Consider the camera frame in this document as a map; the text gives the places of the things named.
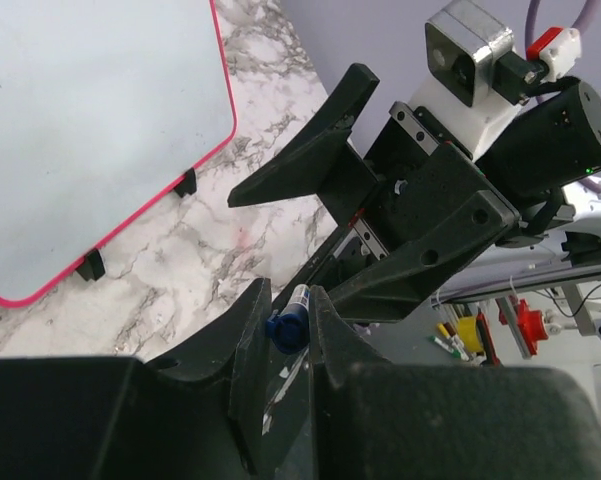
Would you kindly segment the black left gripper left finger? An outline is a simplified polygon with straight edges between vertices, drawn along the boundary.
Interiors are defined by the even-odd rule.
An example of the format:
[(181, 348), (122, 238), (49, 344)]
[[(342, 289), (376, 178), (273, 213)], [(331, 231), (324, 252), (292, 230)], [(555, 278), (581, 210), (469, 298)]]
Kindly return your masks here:
[(253, 479), (271, 286), (149, 361), (0, 359), (0, 479)]

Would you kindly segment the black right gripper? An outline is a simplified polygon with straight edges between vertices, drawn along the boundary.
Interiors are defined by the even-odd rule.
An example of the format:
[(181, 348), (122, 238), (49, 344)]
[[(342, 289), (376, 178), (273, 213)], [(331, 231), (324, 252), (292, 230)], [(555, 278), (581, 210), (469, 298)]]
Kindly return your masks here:
[(346, 145), (378, 84), (366, 65), (350, 65), (301, 131), (228, 196), (236, 208), (319, 191), (336, 223), (357, 230), (379, 258), (336, 255), (346, 237), (338, 228), (275, 309), (295, 286), (318, 285), (349, 323), (399, 322), (518, 223), (518, 211), (422, 108), (395, 102), (364, 157)]

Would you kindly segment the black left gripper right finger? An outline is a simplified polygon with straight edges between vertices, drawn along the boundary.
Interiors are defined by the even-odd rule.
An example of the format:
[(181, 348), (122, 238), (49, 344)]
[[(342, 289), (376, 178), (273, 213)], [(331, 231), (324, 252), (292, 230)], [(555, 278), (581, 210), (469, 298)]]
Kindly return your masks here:
[(547, 368), (395, 364), (309, 300), (319, 479), (601, 479), (601, 426), (580, 386)]

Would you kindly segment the blue white marker pen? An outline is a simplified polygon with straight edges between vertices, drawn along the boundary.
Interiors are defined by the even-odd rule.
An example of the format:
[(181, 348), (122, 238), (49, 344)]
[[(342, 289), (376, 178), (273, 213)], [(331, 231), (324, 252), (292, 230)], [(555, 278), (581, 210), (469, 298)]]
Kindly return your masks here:
[(294, 349), (305, 347), (309, 341), (309, 297), (306, 284), (297, 285), (286, 306), (288, 339)]

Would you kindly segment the blue marker cap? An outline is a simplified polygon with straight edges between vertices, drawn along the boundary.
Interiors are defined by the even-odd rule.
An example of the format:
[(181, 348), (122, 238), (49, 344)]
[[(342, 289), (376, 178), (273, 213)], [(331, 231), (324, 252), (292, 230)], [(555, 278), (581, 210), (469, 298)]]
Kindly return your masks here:
[(274, 310), (265, 321), (265, 335), (281, 353), (299, 353), (310, 340), (308, 314), (299, 311), (281, 314)]

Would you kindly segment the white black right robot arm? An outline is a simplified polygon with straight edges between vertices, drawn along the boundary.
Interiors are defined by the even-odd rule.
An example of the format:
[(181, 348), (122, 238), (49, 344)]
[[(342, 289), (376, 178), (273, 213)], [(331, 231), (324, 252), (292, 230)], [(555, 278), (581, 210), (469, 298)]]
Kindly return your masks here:
[(267, 164), (234, 187), (230, 207), (316, 195), (339, 227), (371, 251), (360, 265), (323, 247), (297, 276), (322, 286), (354, 322), (408, 316), (493, 245), (544, 233), (567, 184), (601, 171), (601, 99), (574, 77), (470, 155), (425, 107), (396, 105), (367, 154), (348, 142), (378, 85), (351, 65), (314, 117)]

